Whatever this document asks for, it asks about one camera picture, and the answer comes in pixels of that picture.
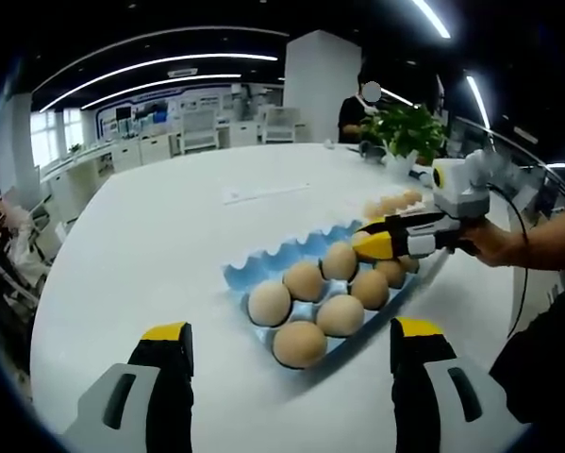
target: desk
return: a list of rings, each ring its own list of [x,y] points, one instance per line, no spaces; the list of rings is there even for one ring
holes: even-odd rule
[[[320,144],[189,155],[109,179],[42,293],[30,363],[39,417],[64,431],[77,399],[127,361],[146,329],[183,320],[194,333],[195,451],[394,451],[389,329],[306,384],[284,373],[227,300],[221,265],[357,218],[365,200],[405,187],[357,154]],[[281,193],[224,204],[230,188]],[[507,227],[507,207],[491,204],[490,218]],[[402,313],[437,323],[458,354],[489,367],[506,340],[512,286],[512,270],[457,251]]]

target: cable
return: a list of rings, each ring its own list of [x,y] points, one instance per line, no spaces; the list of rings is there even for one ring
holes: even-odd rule
[[[507,201],[507,203],[512,207],[512,209],[515,211],[515,214],[517,214],[517,219],[519,219],[519,223],[521,224],[521,230],[522,230],[522,233],[523,233],[523,241],[525,242],[525,250],[528,250],[528,248],[529,248],[528,247],[529,238],[527,238],[527,228],[525,228],[525,223],[523,221],[523,217],[521,216],[521,213],[519,212],[519,210],[517,209],[515,204],[512,202],[510,197],[502,189],[500,189],[495,184],[488,184],[488,187],[492,191],[501,195]],[[521,303],[519,304],[519,311],[517,312],[517,317],[515,318],[515,323],[513,324],[510,331],[508,332],[507,338],[510,338],[510,336],[513,334],[513,332],[515,331],[515,328],[517,328],[517,325],[519,324],[519,320],[521,319],[521,314],[523,313],[523,305],[525,303],[525,295],[527,293],[527,278],[528,277],[529,277],[529,268],[525,267],[525,279],[523,280],[523,292],[521,293]]]

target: egg tray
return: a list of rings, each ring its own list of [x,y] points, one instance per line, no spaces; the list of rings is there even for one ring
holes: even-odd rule
[[[323,291],[318,301],[315,303],[293,299],[291,312],[277,327],[262,327],[253,324],[248,313],[248,297],[251,291],[264,280],[282,281],[286,271],[300,260],[314,262],[318,264],[320,270],[322,270],[322,259],[326,255],[330,245],[337,241],[349,241],[354,232],[361,226],[362,223],[356,220],[349,226],[333,226],[327,233],[321,230],[313,231],[309,233],[304,243],[296,239],[283,242],[278,251],[273,255],[264,250],[251,254],[241,268],[236,268],[232,265],[224,266],[224,278],[230,290],[230,299],[236,303],[246,315],[257,337],[272,356],[274,355],[274,336],[279,329],[293,321],[309,321],[315,324],[318,310],[328,299],[335,295],[350,293],[351,280],[324,280]],[[360,262],[358,266],[359,271],[374,268],[372,264],[365,262]],[[394,301],[398,300],[398,296],[404,293],[414,283],[415,279],[415,274],[406,273],[406,279],[401,289],[389,287],[389,299],[387,304],[380,310],[364,310],[364,322],[354,335],[343,338],[326,336],[327,347],[325,356],[329,355],[345,342],[351,341],[351,338],[359,335],[364,326],[370,323],[377,315],[382,315],[387,312],[391,306],[394,305]]]

